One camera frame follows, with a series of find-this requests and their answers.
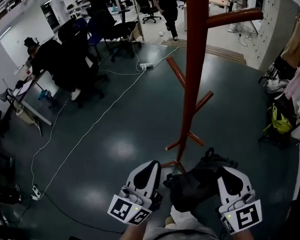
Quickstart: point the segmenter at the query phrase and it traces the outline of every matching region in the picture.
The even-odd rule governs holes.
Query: floor
[[[107,54],[105,48],[98,48],[104,57]],[[157,62],[172,51],[172,47],[153,44],[136,49],[143,63]],[[180,48],[172,56],[185,70],[186,51]],[[100,70],[135,73],[136,62],[137,58],[130,59],[122,52],[115,63],[110,62],[109,57],[105,59]],[[255,69],[206,54],[199,98],[208,90],[214,96],[196,114],[191,128],[206,145],[202,148],[188,140],[182,160],[186,170],[190,170],[209,147],[214,147],[221,156],[238,161],[238,169],[249,176],[261,199],[263,222],[252,229],[256,240],[272,238],[284,222],[298,170],[298,147],[281,151],[268,144],[258,144],[266,127],[268,109],[266,94],[258,85],[260,76]],[[104,99],[93,96],[82,109],[69,102],[60,113],[50,144],[34,161],[34,182],[39,189],[47,186],[82,135],[138,76],[109,73],[109,77],[110,82],[102,84]],[[148,70],[82,140],[55,177],[47,195],[61,210],[82,223],[124,231],[124,224],[107,215],[112,197],[119,192],[130,171],[140,164],[149,160],[166,163],[175,159],[177,149],[167,152],[165,146],[179,137],[183,95],[184,90],[165,60]],[[59,105],[51,109],[51,120],[56,118],[68,97],[68,93],[59,94]],[[22,204],[1,205],[11,221],[17,221],[29,205],[31,161],[35,152],[48,141],[51,129],[42,124],[43,137],[40,137],[34,126],[26,125],[12,115],[10,130],[1,139],[2,153],[16,160],[16,182],[24,197]],[[164,169],[161,180],[171,171]],[[161,187],[159,191],[164,200],[160,210],[152,216],[152,225],[163,225],[171,207],[168,190]],[[217,234],[223,228],[215,212],[219,205],[216,196],[201,203],[194,212],[200,222]],[[70,236],[81,240],[119,238],[118,234],[70,220],[47,197],[32,201],[18,226],[34,240],[66,240]]]
[[[223,8],[212,4],[210,6],[210,15],[222,14],[224,12]],[[159,12],[155,13],[155,16],[161,16]],[[140,19],[145,17],[144,14],[140,14]],[[153,20],[148,20],[145,24],[141,24],[144,41],[150,44],[160,45],[163,41],[171,38],[171,33],[167,31],[166,21],[162,19],[156,19],[156,23]],[[185,20],[184,20],[184,10],[178,7],[178,18],[175,22],[176,30],[178,33],[178,38],[186,40],[187,32],[185,31]],[[230,28],[230,25],[224,25],[219,27],[214,27],[209,29],[207,36],[207,44],[215,47],[220,47],[228,49],[233,52],[243,54],[246,59],[247,65],[252,68],[257,68],[256,61],[254,58],[253,52],[253,43],[257,39],[257,34],[255,29],[250,21],[247,21],[238,26],[238,32],[229,33],[227,30]],[[239,39],[239,34],[242,29],[242,35]]]

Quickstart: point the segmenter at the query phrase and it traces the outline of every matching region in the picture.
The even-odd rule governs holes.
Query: backpack
[[[215,154],[210,147],[200,162],[185,174],[168,174],[163,184],[170,189],[170,199],[179,212],[194,210],[198,204],[219,193],[218,178],[223,167],[237,168],[238,163]]]

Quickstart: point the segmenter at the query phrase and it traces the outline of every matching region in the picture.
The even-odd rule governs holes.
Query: shoe
[[[176,224],[174,219],[171,216],[169,216],[165,219],[164,226],[167,226],[167,225],[170,225],[170,224]]]
[[[15,185],[15,189],[16,189],[16,191],[19,194],[18,201],[19,201],[19,203],[21,203],[21,201],[22,201],[22,199],[21,199],[21,192],[20,192],[20,187],[19,187],[18,184]]]
[[[81,93],[81,90],[76,88],[75,91],[73,91],[71,93],[71,100],[75,101],[78,98],[80,93]]]

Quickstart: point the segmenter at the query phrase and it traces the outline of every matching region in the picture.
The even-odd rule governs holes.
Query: cabinet
[[[266,72],[288,43],[299,5],[293,0],[264,0],[263,20],[253,49],[257,69]]]

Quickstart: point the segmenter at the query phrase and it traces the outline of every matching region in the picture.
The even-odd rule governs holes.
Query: black pants
[[[177,7],[164,10],[163,17],[166,20],[166,26],[170,29],[172,37],[177,37],[178,33],[176,30],[176,20],[178,18]]]

